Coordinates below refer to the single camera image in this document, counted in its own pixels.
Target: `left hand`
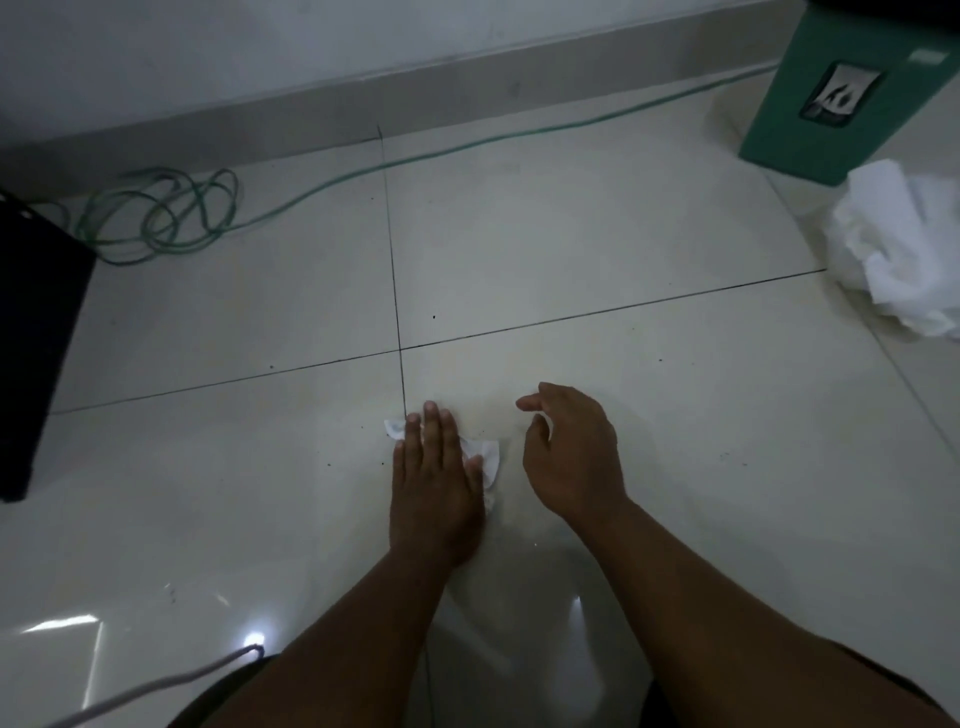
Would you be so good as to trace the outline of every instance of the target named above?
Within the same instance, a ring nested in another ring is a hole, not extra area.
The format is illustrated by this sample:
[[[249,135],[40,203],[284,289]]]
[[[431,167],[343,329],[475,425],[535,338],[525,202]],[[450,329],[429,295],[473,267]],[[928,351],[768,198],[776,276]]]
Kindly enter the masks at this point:
[[[480,545],[483,458],[464,463],[453,415],[435,402],[407,416],[405,439],[394,448],[394,496],[390,504],[390,546],[425,549],[452,568]]]

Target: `baseboard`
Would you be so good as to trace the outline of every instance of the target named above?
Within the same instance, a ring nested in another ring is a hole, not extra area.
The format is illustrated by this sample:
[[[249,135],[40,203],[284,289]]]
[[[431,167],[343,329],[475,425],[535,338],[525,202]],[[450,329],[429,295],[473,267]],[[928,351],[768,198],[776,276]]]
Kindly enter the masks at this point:
[[[0,150],[0,184],[55,199],[133,169],[246,164],[763,63],[803,10],[765,0]]]

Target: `white plastic bag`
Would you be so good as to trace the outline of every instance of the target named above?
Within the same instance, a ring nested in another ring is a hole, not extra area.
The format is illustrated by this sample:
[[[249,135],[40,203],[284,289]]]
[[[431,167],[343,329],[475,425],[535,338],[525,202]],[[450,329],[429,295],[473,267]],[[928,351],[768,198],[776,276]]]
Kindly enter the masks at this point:
[[[960,339],[960,188],[890,159],[849,176],[827,225],[828,267],[923,336]]]

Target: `hand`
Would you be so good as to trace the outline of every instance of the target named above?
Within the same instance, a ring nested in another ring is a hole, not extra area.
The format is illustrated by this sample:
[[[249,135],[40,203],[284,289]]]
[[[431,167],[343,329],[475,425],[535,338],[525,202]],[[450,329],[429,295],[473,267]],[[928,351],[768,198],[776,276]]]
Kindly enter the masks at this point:
[[[405,439],[394,448],[394,496],[390,504],[390,546],[425,549],[451,568],[463,564],[480,545],[483,458],[464,463],[453,415],[423,406],[407,416]]]
[[[602,523],[628,501],[623,487],[616,431],[603,407],[573,387],[540,383],[540,392],[521,397],[524,412],[545,412],[527,430],[523,469],[547,508],[574,530]]]

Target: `sticker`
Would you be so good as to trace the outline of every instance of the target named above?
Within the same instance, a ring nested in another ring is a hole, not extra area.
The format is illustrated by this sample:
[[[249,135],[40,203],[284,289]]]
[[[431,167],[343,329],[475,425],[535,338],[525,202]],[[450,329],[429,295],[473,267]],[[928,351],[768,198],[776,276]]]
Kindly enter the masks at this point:
[[[911,63],[921,63],[923,65],[940,65],[947,60],[949,53],[935,51],[932,48],[918,48],[910,54],[907,60]]]
[[[847,126],[882,75],[871,68],[832,63],[804,104],[801,118],[830,127]]]

